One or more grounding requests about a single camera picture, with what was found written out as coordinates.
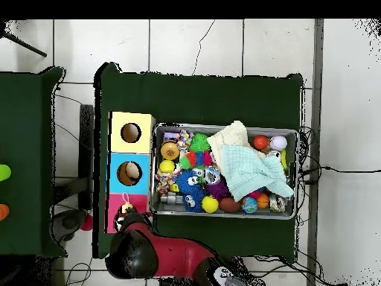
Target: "green tabletop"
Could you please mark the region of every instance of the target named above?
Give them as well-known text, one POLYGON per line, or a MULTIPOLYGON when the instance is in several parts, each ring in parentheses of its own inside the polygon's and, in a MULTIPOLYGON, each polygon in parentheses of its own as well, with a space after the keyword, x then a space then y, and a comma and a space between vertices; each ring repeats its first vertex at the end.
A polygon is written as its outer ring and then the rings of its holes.
POLYGON ((12 174, 0 182, 1 255, 65 255, 50 235, 54 193, 51 107, 61 68, 41 74, 0 72, 0 164, 12 174))
MULTIPOLYGON (((105 63, 95 75, 95 128, 100 128, 100 162, 95 163, 98 230, 93 234, 93 255, 109 252, 111 234, 103 231, 106 187, 107 118, 109 111, 149 113, 157 122, 227 125, 233 120, 247 127, 298 130, 301 75, 273 77, 178 76, 156 73, 121 73, 105 63)), ((295 220, 260 220, 223 217, 157 215, 160 235, 191 238, 222 255, 282 255, 294 258, 295 220)))

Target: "pink box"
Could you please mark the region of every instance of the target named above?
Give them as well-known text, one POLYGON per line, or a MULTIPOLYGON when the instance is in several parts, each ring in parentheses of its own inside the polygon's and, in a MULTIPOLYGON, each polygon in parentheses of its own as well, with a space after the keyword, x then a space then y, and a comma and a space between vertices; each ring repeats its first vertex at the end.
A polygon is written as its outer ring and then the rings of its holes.
MULTIPOLYGON (((129 202, 134 205, 138 213, 145 213, 148 211, 148 195, 146 194, 128 194, 129 202)), ((106 233, 115 234, 114 218, 118 209, 125 204, 126 201, 122 194, 110 193, 109 194, 109 209, 105 210, 107 214, 107 229, 106 233)))

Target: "cube toy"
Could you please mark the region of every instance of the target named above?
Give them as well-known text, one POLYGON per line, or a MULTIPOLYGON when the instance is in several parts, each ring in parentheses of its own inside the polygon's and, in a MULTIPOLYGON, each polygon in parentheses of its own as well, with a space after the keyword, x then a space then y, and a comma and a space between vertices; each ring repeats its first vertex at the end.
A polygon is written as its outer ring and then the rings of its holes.
POLYGON ((138 212, 149 211, 152 131, 155 119, 150 114, 109 112, 106 182, 106 233, 115 233, 114 218, 126 203, 123 193, 138 212))

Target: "gray bin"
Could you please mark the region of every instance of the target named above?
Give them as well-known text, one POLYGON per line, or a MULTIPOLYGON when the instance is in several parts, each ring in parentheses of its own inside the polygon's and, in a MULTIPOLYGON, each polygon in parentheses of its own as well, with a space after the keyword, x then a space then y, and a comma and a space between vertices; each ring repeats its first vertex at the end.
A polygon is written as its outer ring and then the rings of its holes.
POLYGON ((188 212, 183 204, 167 204, 160 201, 160 194, 156 191, 158 181, 155 174, 159 168, 160 162, 163 160, 160 154, 160 147, 163 143, 164 132, 179 133, 181 130, 187 130, 192 133, 204 133, 212 136, 225 126, 216 125, 195 125, 195 124, 164 124, 160 123, 153 130, 153 157, 152 157, 152 179, 150 188, 150 208, 154 214, 160 215, 183 215, 183 216, 208 216, 208 217, 238 217, 238 218, 262 218, 262 219, 278 219, 288 220, 295 216, 298 204, 298 152, 299 152, 299 134, 295 130, 278 130, 272 128, 256 128, 247 127, 249 143, 252 144, 253 139, 257 135, 265 135, 272 137, 276 135, 285 136, 287 139, 286 147, 286 163, 288 168, 289 185, 294 189, 294 197, 286 201, 286 211, 281 213, 271 212, 269 209, 258 209, 252 214, 246 214, 242 209, 235 213, 223 212, 217 209, 214 213, 206 212, 193 213, 188 212))

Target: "yellow box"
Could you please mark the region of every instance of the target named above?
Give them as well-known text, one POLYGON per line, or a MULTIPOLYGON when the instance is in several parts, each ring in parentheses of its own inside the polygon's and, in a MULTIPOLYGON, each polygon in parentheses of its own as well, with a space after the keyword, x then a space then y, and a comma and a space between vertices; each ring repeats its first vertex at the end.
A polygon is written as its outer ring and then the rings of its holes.
POLYGON ((111 151, 113 153, 147 153, 152 147, 151 114, 111 112, 111 151))

